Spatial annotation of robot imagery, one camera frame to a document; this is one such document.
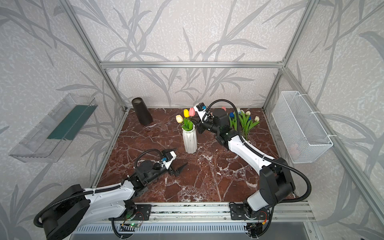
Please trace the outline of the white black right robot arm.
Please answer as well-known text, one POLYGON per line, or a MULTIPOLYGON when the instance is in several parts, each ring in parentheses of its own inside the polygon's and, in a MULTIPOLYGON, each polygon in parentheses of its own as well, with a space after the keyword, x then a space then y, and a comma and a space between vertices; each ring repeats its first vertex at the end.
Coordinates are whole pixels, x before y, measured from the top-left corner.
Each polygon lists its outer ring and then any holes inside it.
POLYGON ((249 218, 263 208, 272 208, 279 203, 301 202, 310 196, 312 184, 306 175, 289 166, 285 159, 266 155, 244 138, 245 131, 257 125, 250 114, 237 108, 229 114, 224 109, 212 109, 212 105, 204 103, 194 106, 193 110, 196 112, 193 123, 199 133, 214 133, 220 145, 237 154, 259 174, 259 190, 243 203, 249 218), (289 199, 288 196, 296 189, 292 173, 305 181, 307 190, 302 196, 289 199))

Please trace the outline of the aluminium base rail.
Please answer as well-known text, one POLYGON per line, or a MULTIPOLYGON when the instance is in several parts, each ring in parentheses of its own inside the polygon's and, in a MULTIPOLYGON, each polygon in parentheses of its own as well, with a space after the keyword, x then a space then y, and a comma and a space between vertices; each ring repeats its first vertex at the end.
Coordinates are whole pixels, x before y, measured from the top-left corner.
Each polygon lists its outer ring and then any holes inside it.
MULTIPOLYGON (((231 211, 235 206, 228 202, 179 202, 179 203, 137 203, 138 214, 132 221, 149 223, 229 223, 241 215, 242 208, 231 211)), ((315 216, 308 202, 282 203, 271 209, 261 209, 260 221, 272 222, 314 222, 315 216)))

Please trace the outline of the white ribbed ceramic vase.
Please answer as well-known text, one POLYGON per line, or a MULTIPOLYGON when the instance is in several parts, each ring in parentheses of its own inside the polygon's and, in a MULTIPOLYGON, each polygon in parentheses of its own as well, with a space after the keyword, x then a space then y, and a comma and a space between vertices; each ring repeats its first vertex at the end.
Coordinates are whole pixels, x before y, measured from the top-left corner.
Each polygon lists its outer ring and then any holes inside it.
POLYGON ((193 154, 197 150, 197 132, 195 126, 190 131, 183 130, 183 140, 185 151, 188 154, 193 154))

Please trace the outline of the tulip bunch on table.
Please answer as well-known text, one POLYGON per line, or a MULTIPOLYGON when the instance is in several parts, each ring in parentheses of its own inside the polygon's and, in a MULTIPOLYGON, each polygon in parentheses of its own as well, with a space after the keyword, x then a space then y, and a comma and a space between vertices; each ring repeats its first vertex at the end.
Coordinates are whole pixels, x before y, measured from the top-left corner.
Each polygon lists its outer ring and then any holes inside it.
MULTIPOLYGON (((255 116, 253 119, 250 111, 244 112, 240 108, 237 108, 237 113, 239 115, 242 136, 247 141, 251 129, 260 123, 260 118, 259 116, 255 116)), ((238 128, 238 123, 235 112, 229 113, 229 121, 230 127, 236 131, 238 128)))

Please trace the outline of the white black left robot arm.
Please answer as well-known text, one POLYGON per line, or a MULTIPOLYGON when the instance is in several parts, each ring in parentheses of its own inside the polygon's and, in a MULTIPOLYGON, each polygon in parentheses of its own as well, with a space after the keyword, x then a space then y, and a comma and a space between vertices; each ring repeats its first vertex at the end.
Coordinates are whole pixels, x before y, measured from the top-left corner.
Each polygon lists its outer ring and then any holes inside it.
POLYGON ((63 240, 77 228, 104 219, 131 220, 140 213, 134 199, 162 175, 179 176, 187 164, 174 169, 175 149, 149 149, 134 162, 135 171, 120 183, 83 189, 73 185, 34 217, 34 225, 45 231, 48 240, 63 240))

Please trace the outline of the cream white tulip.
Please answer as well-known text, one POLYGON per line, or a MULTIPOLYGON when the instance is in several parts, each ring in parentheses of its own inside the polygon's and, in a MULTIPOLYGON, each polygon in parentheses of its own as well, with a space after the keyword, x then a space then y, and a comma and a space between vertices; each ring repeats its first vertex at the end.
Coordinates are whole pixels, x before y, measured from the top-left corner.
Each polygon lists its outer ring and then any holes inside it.
POLYGON ((188 124, 188 120, 185 119, 184 117, 182 117, 181 115, 177 115, 176 116, 176 121, 181 124, 181 127, 183 130, 185 131, 189 131, 189 124, 188 124))

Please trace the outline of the clear plastic wall shelf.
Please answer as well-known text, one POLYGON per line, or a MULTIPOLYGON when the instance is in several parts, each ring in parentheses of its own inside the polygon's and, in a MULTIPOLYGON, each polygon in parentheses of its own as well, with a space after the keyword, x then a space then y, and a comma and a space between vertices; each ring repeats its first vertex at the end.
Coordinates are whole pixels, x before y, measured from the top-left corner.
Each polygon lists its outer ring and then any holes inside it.
POLYGON ((97 107, 94 97, 67 94, 9 155, 24 163, 56 163, 97 107))

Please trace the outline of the aluminium frame profile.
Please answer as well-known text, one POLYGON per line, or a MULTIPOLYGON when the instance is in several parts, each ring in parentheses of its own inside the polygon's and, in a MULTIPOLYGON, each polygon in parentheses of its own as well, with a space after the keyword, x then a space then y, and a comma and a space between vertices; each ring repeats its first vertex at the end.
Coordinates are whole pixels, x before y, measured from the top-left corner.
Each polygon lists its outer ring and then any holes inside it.
MULTIPOLYGON (((123 101, 121 95, 117 92, 116 87, 110 80, 108 74, 103 68, 103 62, 100 61, 97 56, 95 48, 92 46, 92 43, 89 37, 86 34, 85 29, 83 28, 77 14, 74 10, 74 7, 71 5, 70 1, 60 1, 59 2, 63 13, 68 17, 73 28, 78 34, 81 42, 84 44, 87 52, 90 54, 95 66, 96 71, 102 76, 104 82, 107 84, 109 89, 113 92, 114 96, 119 101, 123 109, 126 108, 126 104, 123 101)), ((292 58, 293 52, 297 45, 299 44, 300 38, 303 36, 305 28, 308 26, 310 19, 315 13, 315 9, 319 1, 308 1, 304 14, 300 20, 299 26, 294 34, 293 40, 290 43, 288 52, 286 56, 277 62, 172 62, 172 61, 162 61, 162 62, 106 62, 107 68, 222 68, 222 69, 236 69, 236 68, 273 68, 278 69, 278 75, 274 80, 274 83, 271 87, 271 90, 268 94, 266 102, 269 103, 273 92, 276 90, 277 85, 280 82, 282 76, 287 78, 287 81, 290 83, 290 86, 301 93, 304 97, 304 101, 313 111, 318 111, 318 107, 308 96, 307 91, 302 87, 298 82, 298 79, 293 75, 292 71, 288 67, 288 63, 292 58)), ((351 154, 348 152, 345 145, 340 139, 335 139, 333 151, 338 158, 341 165, 345 168, 345 172, 350 176, 351 180, 354 182, 355 186, 361 193, 362 197, 366 201, 369 208, 375 214, 376 218, 380 223, 384 222, 384 199, 380 196, 379 192, 374 188, 371 181, 367 176, 364 175, 363 171, 359 168, 357 162, 352 158, 351 154)))

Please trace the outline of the pink tulip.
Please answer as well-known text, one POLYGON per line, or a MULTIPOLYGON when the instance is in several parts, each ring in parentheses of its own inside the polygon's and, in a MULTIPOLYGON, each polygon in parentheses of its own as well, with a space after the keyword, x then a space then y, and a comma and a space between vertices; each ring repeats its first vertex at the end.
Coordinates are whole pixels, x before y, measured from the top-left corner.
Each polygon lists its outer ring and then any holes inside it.
POLYGON ((189 109, 189 120, 190 120, 190 122, 192 122, 192 117, 194 117, 195 116, 195 114, 196 114, 196 112, 195 112, 195 109, 194 108, 190 108, 189 109))

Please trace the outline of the yellow tulip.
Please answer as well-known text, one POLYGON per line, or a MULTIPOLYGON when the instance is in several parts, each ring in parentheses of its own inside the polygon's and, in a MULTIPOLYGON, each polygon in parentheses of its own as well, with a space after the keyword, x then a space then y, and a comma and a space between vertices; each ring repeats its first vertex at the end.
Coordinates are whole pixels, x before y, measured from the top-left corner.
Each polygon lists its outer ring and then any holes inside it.
POLYGON ((189 132, 193 129, 193 126, 194 126, 192 121, 189 119, 190 118, 189 110, 184 109, 183 114, 184 114, 183 129, 189 132))

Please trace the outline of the black cylindrical vase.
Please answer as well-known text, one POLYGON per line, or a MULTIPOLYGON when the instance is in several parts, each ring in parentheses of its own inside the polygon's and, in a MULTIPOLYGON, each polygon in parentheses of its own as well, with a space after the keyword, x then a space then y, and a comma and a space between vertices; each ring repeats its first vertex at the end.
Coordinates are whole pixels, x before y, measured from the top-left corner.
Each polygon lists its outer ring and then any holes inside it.
POLYGON ((141 125, 147 126, 153 122, 153 117, 142 98, 132 99, 132 106, 141 125))

